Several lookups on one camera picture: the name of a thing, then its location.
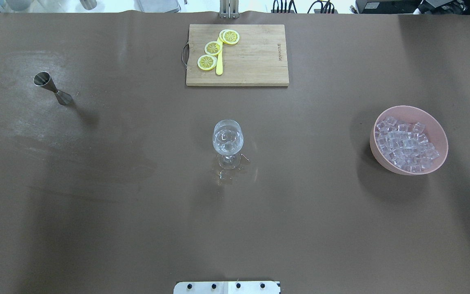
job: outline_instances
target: clear liquid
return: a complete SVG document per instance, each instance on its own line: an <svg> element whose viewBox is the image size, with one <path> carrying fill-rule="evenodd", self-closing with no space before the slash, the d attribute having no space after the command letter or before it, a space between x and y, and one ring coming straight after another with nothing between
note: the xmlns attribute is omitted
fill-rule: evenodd
<svg viewBox="0 0 470 294"><path fill-rule="evenodd" d="M240 129L234 125L223 125L215 130L213 147L224 156L232 156L242 149L244 137Z"/></svg>

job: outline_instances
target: glass of water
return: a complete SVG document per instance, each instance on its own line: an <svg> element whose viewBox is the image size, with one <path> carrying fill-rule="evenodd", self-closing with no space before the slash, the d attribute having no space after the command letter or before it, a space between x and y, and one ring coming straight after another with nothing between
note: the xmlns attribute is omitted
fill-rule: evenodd
<svg viewBox="0 0 470 294"><path fill-rule="evenodd" d="M239 123L224 119L213 130L213 148L219 153L219 165L223 169L235 169L240 163L239 151L244 145L244 136Z"/></svg>

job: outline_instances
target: wooden cutting board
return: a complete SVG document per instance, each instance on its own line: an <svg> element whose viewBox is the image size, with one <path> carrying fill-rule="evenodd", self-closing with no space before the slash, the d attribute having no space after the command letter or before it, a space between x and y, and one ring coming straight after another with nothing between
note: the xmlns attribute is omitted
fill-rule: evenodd
<svg viewBox="0 0 470 294"><path fill-rule="evenodd" d="M236 45L223 45L224 73L215 69L203 71L197 60L204 55L204 46L216 41L219 32L239 32ZM191 24L188 38L190 57L186 69L188 86L288 86L286 31L282 24Z"/></svg>

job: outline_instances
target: pink bowl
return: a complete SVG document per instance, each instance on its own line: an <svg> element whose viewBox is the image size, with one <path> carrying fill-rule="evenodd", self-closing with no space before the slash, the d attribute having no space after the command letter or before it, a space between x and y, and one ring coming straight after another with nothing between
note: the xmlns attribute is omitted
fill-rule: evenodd
<svg viewBox="0 0 470 294"><path fill-rule="evenodd" d="M401 119L403 121L407 121L408 123L420 122L426 125L426 128L423 132L427 135L429 142L433 143L433 145L435 145L435 149L440 153L440 157L433 160L432 166L429 169L425 169L425 171L421 173L410 173L392 164L388 159L384 157L382 152L380 152L377 140L375 140L375 126L387 116L392 116L395 119ZM382 112L382 114L377 117L377 120L373 125L373 129L371 130L371 136L369 137L369 145L371 146L373 156L375 156L377 161L383 167L389 169L393 173L408 176L425 175L436 171L446 161L447 153L449 152L449 143L447 142L447 136L446 133L443 131L443 128L440 123L438 123L438 121L436 121L436 119L427 112L413 106L405 105L391 107L386 111Z"/></svg>

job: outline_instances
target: cutting board handle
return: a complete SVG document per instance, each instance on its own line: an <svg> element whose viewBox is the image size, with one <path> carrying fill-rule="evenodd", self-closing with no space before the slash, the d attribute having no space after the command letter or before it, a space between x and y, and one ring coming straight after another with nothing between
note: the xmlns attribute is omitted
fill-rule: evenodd
<svg viewBox="0 0 470 294"><path fill-rule="evenodd" d="M182 55L181 55L181 60L182 63L184 63L184 67L188 68L188 58L186 58L186 61L184 61L184 52L186 51L186 47L188 47L188 58L190 58L190 42L186 42L186 45L182 48Z"/></svg>

